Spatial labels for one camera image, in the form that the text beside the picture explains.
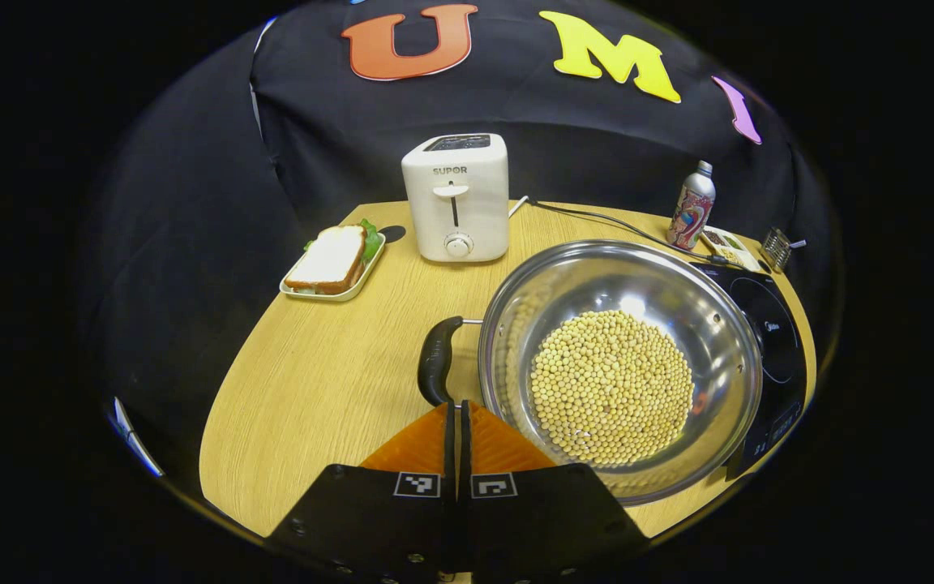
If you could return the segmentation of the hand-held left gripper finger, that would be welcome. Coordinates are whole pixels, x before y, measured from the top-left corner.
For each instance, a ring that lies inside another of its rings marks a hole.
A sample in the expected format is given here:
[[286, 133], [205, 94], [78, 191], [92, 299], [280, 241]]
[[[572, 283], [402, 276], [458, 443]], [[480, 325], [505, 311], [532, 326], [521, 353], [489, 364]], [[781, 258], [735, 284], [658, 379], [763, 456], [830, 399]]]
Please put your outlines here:
[[266, 538], [270, 550], [349, 583], [437, 583], [451, 572], [443, 521], [456, 503], [456, 408], [443, 404], [386, 449], [418, 447], [422, 469], [331, 463]]
[[651, 541], [584, 463], [479, 472], [499, 429], [524, 437], [486, 408], [460, 407], [459, 566], [474, 583], [600, 582]]

